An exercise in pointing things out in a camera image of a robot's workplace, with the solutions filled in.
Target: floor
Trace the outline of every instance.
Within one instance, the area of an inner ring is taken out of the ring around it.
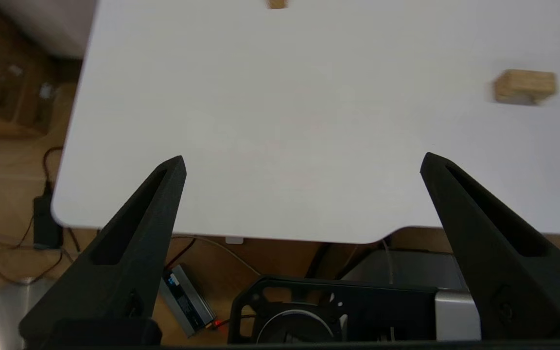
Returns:
[[[23,235],[32,215],[32,199],[42,193],[44,175],[41,159],[44,151],[60,146],[66,137],[76,84],[66,84],[60,89],[53,109],[53,128],[38,140],[0,140],[0,239],[17,242]],[[53,154],[49,169],[56,175],[60,154]],[[82,248],[95,237],[94,230],[74,229]],[[560,247],[560,236],[549,236]],[[214,239],[222,243],[221,238]],[[32,241],[32,232],[27,242]],[[174,239],[168,258],[180,251],[189,239]],[[73,251],[69,235],[65,234],[65,248]],[[451,252],[451,247],[442,230],[430,228],[405,228],[393,235],[392,246]],[[303,277],[311,259],[319,247],[313,242],[246,240],[243,245],[230,248],[260,272],[272,275]],[[333,245],[327,255],[320,276],[333,276],[351,255],[367,246]],[[31,249],[7,250],[0,248],[0,269],[11,279],[35,276],[58,260],[58,252]],[[229,317],[231,302],[255,279],[256,275],[239,261],[204,241],[197,241],[183,255],[181,263],[187,264],[219,319]],[[65,259],[51,273],[56,279],[70,265]],[[5,282],[0,279],[0,286]],[[187,339],[179,325],[167,310],[161,297],[157,298],[154,319],[164,332],[163,343],[169,345],[225,344],[227,328],[217,331],[202,331]]]

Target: wooden block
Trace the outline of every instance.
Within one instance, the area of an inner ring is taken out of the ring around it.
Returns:
[[[507,69],[494,82],[494,98],[503,104],[537,105],[556,92],[550,71]]]
[[[286,7],[286,0],[267,0],[270,9],[284,9]]]

